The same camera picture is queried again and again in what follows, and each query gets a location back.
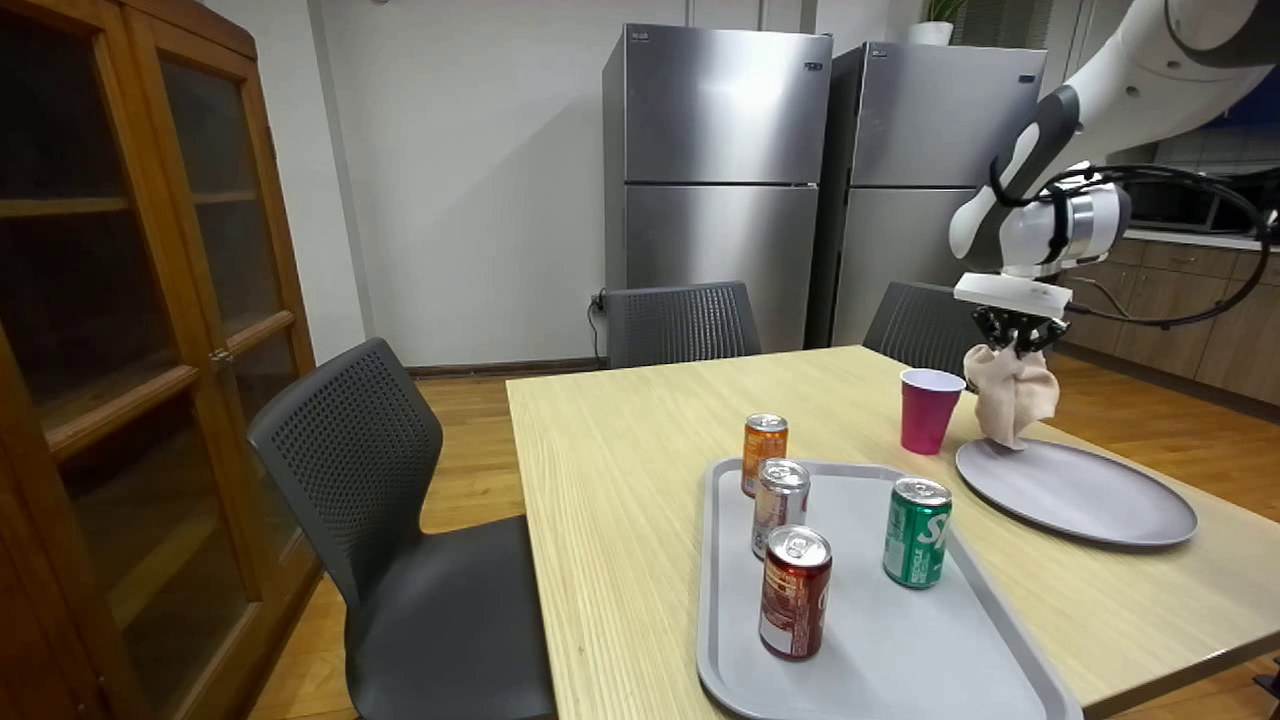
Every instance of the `wooden table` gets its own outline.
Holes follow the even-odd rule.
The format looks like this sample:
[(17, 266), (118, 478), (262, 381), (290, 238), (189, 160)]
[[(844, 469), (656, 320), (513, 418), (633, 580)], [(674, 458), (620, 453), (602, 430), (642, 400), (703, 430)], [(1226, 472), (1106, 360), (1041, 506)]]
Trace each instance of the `wooden table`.
[(794, 456), (952, 483), (952, 529), (1088, 711), (1280, 643), (1280, 525), (1170, 478), (1201, 517), (1177, 551), (1036, 531), (952, 469), (979, 434), (974, 396), (939, 456), (900, 449), (897, 377), (830, 348), (509, 384), (559, 715), (715, 715), (697, 679), (702, 500), (751, 410), (794, 418)]

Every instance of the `gray plate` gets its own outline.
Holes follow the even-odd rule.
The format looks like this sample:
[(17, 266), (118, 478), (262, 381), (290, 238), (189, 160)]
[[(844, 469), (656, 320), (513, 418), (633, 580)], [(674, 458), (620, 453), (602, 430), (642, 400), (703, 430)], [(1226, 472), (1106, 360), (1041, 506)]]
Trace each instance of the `gray plate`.
[(900, 472), (807, 465), (807, 525), (834, 544), (825, 649), (806, 664), (761, 643), (761, 561), (740, 465), (710, 472), (697, 673), (736, 715), (862, 720), (1076, 720), (1081, 702), (1036, 656), (952, 536), (927, 592), (881, 569), (890, 490)]
[(1197, 512), (1158, 475), (1110, 456), (1025, 439), (1019, 449), (962, 442), (955, 469), (990, 505), (1098, 544), (1172, 548), (1197, 536)]

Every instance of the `refrigerator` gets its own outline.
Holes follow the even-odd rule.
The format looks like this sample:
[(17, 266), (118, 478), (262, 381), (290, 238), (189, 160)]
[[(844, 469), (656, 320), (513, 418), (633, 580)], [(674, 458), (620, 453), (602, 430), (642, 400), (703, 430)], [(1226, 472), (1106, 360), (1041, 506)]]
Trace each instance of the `refrigerator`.
[(862, 44), (834, 59), (806, 342), (862, 342), (890, 280), (955, 285), (997, 242), (949, 251), (952, 210), (1031, 124), (1041, 47)]
[(834, 37), (627, 22), (602, 89), (609, 287), (743, 280), (761, 348), (800, 348), (830, 76)]

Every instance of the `plastic cup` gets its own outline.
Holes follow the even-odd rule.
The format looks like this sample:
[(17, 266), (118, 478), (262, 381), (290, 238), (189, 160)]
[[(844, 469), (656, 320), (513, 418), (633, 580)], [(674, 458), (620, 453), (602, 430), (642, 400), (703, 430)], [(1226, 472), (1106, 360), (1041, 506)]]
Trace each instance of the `plastic cup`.
[(965, 381), (939, 369), (905, 370), (905, 449), (916, 456), (937, 456), (946, 449), (952, 406)]

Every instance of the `wooden floor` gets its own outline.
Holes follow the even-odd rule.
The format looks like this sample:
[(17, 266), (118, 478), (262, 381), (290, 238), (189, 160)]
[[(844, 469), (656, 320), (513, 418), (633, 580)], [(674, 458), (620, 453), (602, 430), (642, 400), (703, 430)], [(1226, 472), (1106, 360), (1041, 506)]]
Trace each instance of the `wooden floor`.
[[(1280, 520), (1277, 418), (1076, 354), (1056, 354), (1053, 369), (1064, 381), (1059, 427)], [(504, 377), (439, 377), (421, 381), (421, 389), (447, 434), (425, 529), (447, 531), (526, 512)], [(347, 720), (340, 640), (343, 603), (331, 584), (320, 580), (254, 715)], [(1267, 720), (1274, 700), (1253, 682), (1260, 673), (1274, 673), (1267, 656), (1142, 702), (1123, 711), (1123, 720)]]

